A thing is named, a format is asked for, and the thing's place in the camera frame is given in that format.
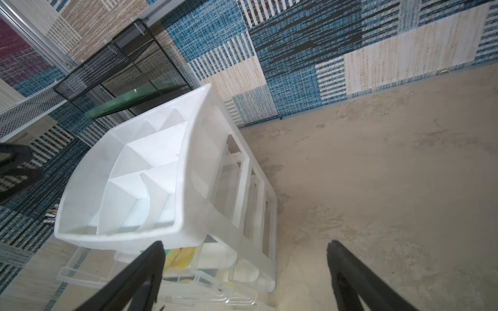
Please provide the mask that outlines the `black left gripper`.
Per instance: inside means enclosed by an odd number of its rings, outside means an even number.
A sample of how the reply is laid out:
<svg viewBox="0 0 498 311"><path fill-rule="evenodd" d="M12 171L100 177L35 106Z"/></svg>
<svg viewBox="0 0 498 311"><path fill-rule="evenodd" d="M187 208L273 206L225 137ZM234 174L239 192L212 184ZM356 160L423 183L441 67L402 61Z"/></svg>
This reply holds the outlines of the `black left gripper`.
<svg viewBox="0 0 498 311"><path fill-rule="evenodd" d="M41 168L22 167L31 160L33 160L33 151L30 146L1 143L1 177L21 178L19 183L1 191L1 204L7 203L19 192L42 179Z"/></svg>

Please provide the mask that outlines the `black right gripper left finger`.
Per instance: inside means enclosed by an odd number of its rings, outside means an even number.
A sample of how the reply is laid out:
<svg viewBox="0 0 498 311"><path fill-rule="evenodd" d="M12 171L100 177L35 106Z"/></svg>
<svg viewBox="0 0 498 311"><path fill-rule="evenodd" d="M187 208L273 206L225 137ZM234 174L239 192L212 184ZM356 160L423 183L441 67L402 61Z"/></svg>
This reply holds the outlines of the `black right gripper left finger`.
<svg viewBox="0 0 498 311"><path fill-rule="evenodd" d="M162 242L152 243L77 310L152 310L157 302L165 258Z"/></svg>

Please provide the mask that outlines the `yellow sponge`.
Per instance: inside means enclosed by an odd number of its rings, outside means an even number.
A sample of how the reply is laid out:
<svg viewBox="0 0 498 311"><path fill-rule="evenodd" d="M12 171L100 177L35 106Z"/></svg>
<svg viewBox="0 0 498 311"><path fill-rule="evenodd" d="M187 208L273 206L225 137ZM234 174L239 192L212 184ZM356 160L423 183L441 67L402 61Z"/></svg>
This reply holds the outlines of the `yellow sponge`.
<svg viewBox="0 0 498 311"><path fill-rule="evenodd" d="M165 250L165 264L163 271L167 272L169 269L182 271L186 269L195 254L195 248L179 248L173 250Z"/></svg>

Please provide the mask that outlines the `white plastic drawer organizer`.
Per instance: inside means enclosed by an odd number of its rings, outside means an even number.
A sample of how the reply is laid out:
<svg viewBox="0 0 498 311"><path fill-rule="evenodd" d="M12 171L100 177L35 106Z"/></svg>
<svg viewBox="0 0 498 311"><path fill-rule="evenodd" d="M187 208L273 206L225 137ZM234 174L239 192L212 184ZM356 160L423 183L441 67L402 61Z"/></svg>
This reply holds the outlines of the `white plastic drawer organizer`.
<svg viewBox="0 0 498 311"><path fill-rule="evenodd" d="M132 259L153 242L192 250L188 270L276 287L278 198L212 85L111 130L73 171L54 235Z"/></svg>

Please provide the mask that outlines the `clear plastic drawer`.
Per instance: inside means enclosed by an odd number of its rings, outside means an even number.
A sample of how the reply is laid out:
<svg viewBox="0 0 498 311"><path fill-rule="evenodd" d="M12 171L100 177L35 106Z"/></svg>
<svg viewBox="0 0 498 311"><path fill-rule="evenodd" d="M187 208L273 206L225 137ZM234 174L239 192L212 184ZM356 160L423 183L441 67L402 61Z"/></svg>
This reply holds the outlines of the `clear plastic drawer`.
<svg viewBox="0 0 498 311"><path fill-rule="evenodd" d="M79 247L58 272L57 279L97 290L124 270L137 253L92 250ZM250 308L257 305L257 292L235 281L237 255L215 242L196 247L185 269L170 267L163 272L158 299L174 305L222 305Z"/></svg>

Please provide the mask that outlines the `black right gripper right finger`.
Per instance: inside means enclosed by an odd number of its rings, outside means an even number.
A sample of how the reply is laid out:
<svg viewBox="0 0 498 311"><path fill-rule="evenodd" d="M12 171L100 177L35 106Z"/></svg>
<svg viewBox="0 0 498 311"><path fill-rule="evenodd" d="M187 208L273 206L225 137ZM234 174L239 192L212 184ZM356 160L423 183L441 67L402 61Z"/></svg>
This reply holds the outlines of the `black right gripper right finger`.
<svg viewBox="0 0 498 311"><path fill-rule="evenodd" d="M339 241L327 247L331 286L339 310L415 310Z"/></svg>

